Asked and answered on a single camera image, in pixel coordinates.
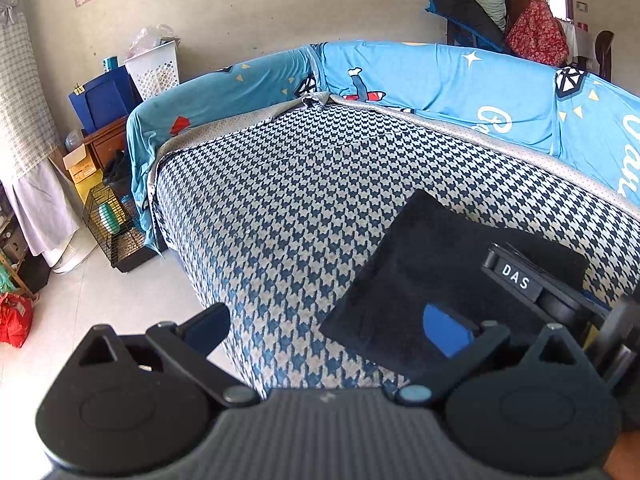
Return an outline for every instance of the blue plastic bin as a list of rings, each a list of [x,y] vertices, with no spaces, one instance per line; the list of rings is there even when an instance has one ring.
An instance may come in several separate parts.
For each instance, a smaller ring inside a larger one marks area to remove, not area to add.
[[[84,92],[69,94],[88,134],[129,115],[142,102],[125,66],[104,73],[84,85]]]

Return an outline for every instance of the white star print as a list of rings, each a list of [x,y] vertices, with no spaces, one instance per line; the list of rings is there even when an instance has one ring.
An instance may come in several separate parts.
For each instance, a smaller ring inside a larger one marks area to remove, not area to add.
[[[475,50],[471,54],[466,54],[466,56],[463,54],[462,57],[466,58],[466,60],[469,62],[469,68],[471,68],[471,64],[474,61],[482,61],[481,57],[476,56]]]

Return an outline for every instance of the white floor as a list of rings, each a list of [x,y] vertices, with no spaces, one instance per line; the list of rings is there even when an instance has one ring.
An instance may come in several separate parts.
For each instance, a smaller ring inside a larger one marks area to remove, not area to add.
[[[50,275],[25,344],[0,344],[0,478],[36,480],[50,470],[35,413],[89,328],[108,323],[117,333],[140,333],[160,320],[182,323],[201,310],[185,273],[166,254],[122,274],[97,248],[70,273]],[[221,348],[209,359],[235,373]]]

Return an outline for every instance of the black cloth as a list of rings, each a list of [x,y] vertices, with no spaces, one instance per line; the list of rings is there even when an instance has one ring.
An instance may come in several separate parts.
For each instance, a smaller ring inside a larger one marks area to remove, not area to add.
[[[446,360],[424,335],[427,304],[475,324],[496,320],[521,339],[535,338],[542,320],[481,270],[491,243],[511,244],[537,266],[582,290],[584,256],[539,235],[473,222],[418,189],[320,332],[410,379]]]
[[[504,54],[511,52],[504,32],[475,0],[429,0],[426,10],[457,25],[456,41],[461,46],[478,47]]]

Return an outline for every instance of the tied fabric knot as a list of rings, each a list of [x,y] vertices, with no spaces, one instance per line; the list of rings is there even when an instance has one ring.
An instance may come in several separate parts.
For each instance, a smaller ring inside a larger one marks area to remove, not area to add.
[[[4,25],[15,25],[18,20],[18,8],[17,0],[0,0],[0,23]]]

